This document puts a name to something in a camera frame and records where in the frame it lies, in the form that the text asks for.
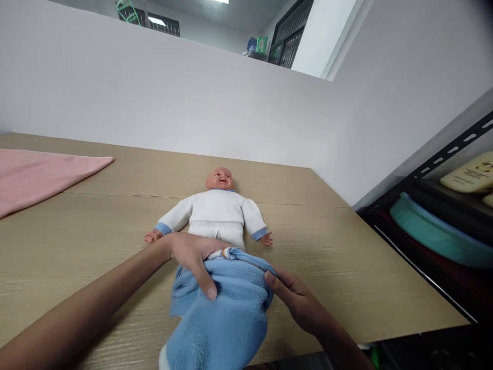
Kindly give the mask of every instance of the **wooden table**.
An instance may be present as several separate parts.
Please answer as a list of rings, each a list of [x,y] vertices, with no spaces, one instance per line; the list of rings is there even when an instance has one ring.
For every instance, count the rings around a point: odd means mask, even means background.
[[[251,254],[297,273],[358,343],[468,324],[312,170],[55,139],[0,136],[0,147],[116,161],[67,191],[0,220],[0,346],[61,300],[137,253],[180,199],[228,167],[257,202],[275,244]],[[76,361],[80,368],[156,368],[176,264],[159,270]],[[277,298],[252,363],[320,350]]]

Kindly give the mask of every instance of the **white onesie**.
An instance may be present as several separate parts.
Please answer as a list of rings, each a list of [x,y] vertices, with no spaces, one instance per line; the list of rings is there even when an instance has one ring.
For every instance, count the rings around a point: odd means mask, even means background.
[[[257,205],[233,190],[211,189],[180,201],[159,219],[155,229],[164,235],[190,221],[189,234],[213,237],[245,250],[243,226],[253,239],[267,234]]]

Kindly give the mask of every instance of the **blue towel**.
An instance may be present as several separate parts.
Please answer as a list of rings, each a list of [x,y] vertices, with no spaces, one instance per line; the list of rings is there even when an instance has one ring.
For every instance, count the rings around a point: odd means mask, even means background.
[[[274,269],[238,248],[227,250],[222,258],[205,261],[218,289],[214,302],[190,271],[178,267],[170,313],[184,316],[167,343],[172,370],[243,369],[266,337],[273,293],[263,275],[275,274]]]

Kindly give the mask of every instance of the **pink towel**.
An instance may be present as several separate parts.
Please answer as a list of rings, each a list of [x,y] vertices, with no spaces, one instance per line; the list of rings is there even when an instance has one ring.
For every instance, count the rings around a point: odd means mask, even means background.
[[[0,218],[61,193],[111,162],[112,157],[0,149]]]

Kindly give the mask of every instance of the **hand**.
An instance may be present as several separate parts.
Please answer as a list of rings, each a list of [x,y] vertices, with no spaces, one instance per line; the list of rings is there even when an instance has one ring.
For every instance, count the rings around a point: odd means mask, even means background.
[[[272,232],[268,232],[267,234],[265,234],[263,237],[260,238],[260,241],[265,245],[272,245],[273,240],[271,238],[271,234]]]
[[[149,244],[152,244],[154,243],[156,240],[158,240],[159,238],[162,238],[164,235],[161,231],[159,231],[158,229],[154,229],[152,231],[149,231],[145,237],[144,237],[144,241],[146,241],[146,243],[149,243]]]
[[[197,283],[205,296],[211,301],[216,299],[217,288],[204,266],[204,260],[218,250],[231,245],[218,239],[206,238],[187,233],[171,233],[159,239],[158,243],[169,244],[169,257],[178,263],[197,279]]]
[[[267,271],[264,276],[265,280],[286,304],[296,324],[316,337],[323,335],[335,319],[299,277],[283,269],[276,268],[275,271],[279,278]]]

